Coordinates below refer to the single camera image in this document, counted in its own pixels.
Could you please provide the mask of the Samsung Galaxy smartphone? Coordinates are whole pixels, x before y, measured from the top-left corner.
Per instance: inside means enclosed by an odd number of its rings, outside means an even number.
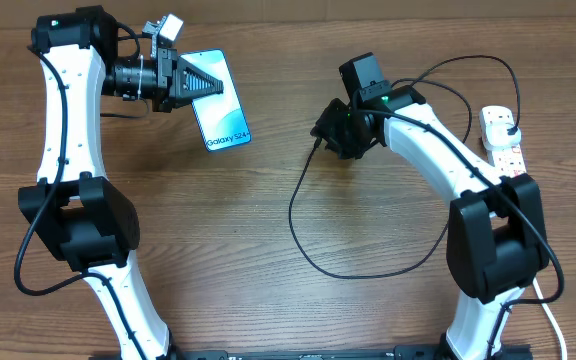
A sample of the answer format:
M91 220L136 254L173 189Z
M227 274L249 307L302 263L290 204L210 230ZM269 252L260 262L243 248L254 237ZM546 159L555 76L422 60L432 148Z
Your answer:
M192 102L206 149L214 152L249 143L252 136L224 52L210 49L181 57L224 85L222 93Z

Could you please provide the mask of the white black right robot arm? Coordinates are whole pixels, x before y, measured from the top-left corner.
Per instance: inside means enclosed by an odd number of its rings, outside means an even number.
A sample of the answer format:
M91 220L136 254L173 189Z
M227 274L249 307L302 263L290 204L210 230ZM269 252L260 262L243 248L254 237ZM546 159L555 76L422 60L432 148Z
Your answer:
M375 145L412 164L448 205L446 260L460 289L451 325L436 345L398 346L407 359L530 359L501 334L537 273L558 261L547 242L539 187L483 161L436 117L412 85L389 82L371 52L339 67L349 99L333 99L311 134L341 159Z

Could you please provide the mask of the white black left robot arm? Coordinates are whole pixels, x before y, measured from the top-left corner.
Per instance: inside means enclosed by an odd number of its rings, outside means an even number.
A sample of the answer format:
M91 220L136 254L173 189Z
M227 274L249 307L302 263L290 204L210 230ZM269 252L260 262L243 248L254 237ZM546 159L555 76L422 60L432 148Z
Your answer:
M179 359L138 267L138 215L107 178L101 147L105 95L148 100L168 112L220 94L223 82L181 58L174 44L183 27L167 15L144 26L151 52L118 53L125 25L101 6L45 15L31 32L46 88L45 143L34 185L18 192L28 237L86 282L119 341L122 359Z

